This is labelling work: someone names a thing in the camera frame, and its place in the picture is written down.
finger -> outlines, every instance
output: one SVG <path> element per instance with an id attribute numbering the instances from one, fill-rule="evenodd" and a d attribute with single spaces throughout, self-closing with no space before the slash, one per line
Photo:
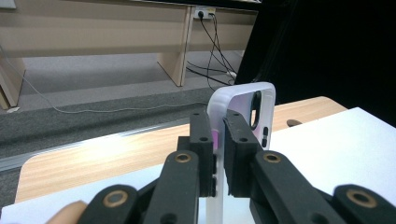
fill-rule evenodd
<path id="1" fill-rule="evenodd" d="M 76 224 L 87 204 L 82 201 L 70 203 L 53 216 L 48 224 Z"/>

white cable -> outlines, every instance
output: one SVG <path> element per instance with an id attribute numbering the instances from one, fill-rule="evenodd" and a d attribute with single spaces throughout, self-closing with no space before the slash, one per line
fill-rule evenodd
<path id="1" fill-rule="evenodd" d="M 153 109 L 159 109 L 162 107 L 182 107 L 182 106 L 186 106 L 186 105 L 207 105 L 207 103 L 204 102 L 193 102 L 190 104 L 184 104 L 184 105 L 159 105 L 159 106 L 154 106 L 154 107 L 149 107 L 149 108 L 122 108 L 122 109 L 115 109 L 115 110 L 79 110 L 79 111 L 65 111 L 62 109 L 59 109 L 58 107 L 54 106 L 50 100 L 44 96 L 43 94 L 41 94 L 41 92 L 39 92 L 33 85 L 32 83 L 30 83 L 25 77 L 24 74 L 26 73 L 26 70 L 24 70 L 23 75 L 20 74 L 20 72 L 18 71 L 18 69 L 16 67 L 14 67 L 14 65 L 8 60 L 8 57 L 6 55 L 6 53 L 3 51 L 3 48 L 0 45 L 0 51 L 1 54 L 3 55 L 3 57 L 6 59 L 6 62 L 9 64 L 9 66 L 27 83 L 29 84 L 30 87 L 32 87 L 32 89 L 38 94 L 40 95 L 44 100 L 46 100 L 46 102 L 56 111 L 60 112 L 60 113 L 64 113 L 64 114 L 80 114 L 80 113 L 115 113 L 115 112 L 121 112 L 121 111 L 125 111 L 125 110 L 153 110 Z"/>

gray carpet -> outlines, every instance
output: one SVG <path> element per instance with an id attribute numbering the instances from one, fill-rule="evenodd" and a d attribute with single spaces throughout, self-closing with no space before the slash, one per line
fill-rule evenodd
<path id="1" fill-rule="evenodd" d="M 225 54 L 237 70 L 241 55 L 233 51 Z M 208 55 L 208 52 L 192 52 L 188 58 L 206 67 Z M 55 106 L 67 111 L 207 103 L 213 93 L 206 78 L 191 72 L 186 73 L 185 85 L 176 87 L 157 64 L 155 54 L 29 58 L 24 61 L 25 77 Z M 189 67 L 205 73 L 205 69 Z M 212 63 L 211 68 L 222 69 L 218 63 Z M 231 79 L 213 71 L 210 76 L 224 82 Z M 224 86 L 209 82 L 214 89 Z M 20 110 L 12 114 L 0 110 L 0 160 L 184 119 L 192 111 L 205 109 L 205 105 L 195 104 L 107 114 L 62 114 L 50 108 L 25 82 L 18 106 Z M 0 207 L 14 203 L 19 175 L 20 169 L 0 172 Z"/>

wall socket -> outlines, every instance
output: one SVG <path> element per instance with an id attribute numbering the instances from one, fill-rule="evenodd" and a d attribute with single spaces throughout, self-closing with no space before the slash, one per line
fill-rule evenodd
<path id="1" fill-rule="evenodd" d="M 213 19 L 213 17 L 210 16 L 209 13 L 215 14 L 216 9 L 214 7 L 196 7 L 195 8 L 195 13 L 194 13 L 194 18 L 195 19 L 200 19 L 199 16 L 198 16 L 198 13 L 200 11 L 204 12 L 203 19 L 211 20 L 211 19 Z"/>

screw hole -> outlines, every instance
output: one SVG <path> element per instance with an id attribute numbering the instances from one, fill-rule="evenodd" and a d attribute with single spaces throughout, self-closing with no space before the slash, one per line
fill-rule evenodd
<path id="1" fill-rule="evenodd" d="M 363 190 L 349 189 L 346 196 L 353 203 L 367 208 L 375 208 L 376 200 L 373 196 Z"/>
<path id="2" fill-rule="evenodd" d="M 172 213 L 165 214 L 161 217 L 161 224 L 175 224 L 177 223 L 177 216 Z"/>
<path id="3" fill-rule="evenodd" d="M 178 154 L 175 157 L 175 160 L 177 162 L 188 162 L 191 160 L 191 156 L 189 154 L 182 153 L 182 154 Z"/>
<path id="4" fill-rule="evenodd" d="M 280 157 L 275 154 L 265 154 L 264 159 L 269 162 L 280 162 Z"/>
<path id="5" fill-rule="evenodd" d="M 114 190 L 106 195 L 103 199 L 103 204 L 106 207 L 117 207 L 122 205 L 128 199 L 128 194 L 123 190 Z"/>
<path id="6" fill-rule="evenodd" d="M 329 223 L 327 218 L 319 213 L 312 214 L 311 221 L 315 224 L 328 224 Z"/>

